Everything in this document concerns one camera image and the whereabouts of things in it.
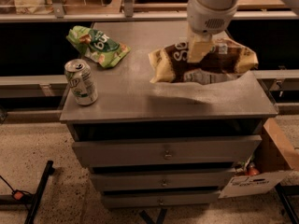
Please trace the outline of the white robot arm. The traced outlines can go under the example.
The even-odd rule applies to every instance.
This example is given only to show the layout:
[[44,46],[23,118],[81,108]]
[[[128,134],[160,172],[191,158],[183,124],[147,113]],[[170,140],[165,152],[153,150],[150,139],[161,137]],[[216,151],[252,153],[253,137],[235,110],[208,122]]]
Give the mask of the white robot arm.
[[[298,14],[299,0],[281,0]],[[237,11],[238,0],[189,0],[188,62],[198,63],[211,49],[212,36],[224,31]]]

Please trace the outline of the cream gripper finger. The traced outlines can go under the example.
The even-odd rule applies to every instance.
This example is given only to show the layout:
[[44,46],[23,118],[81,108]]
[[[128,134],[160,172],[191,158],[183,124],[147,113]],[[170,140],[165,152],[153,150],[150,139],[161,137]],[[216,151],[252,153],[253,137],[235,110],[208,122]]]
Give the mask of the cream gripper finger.
[[188,27],[188,58],[189,63],[200,63],[214,46],[211,34],[196,33]]

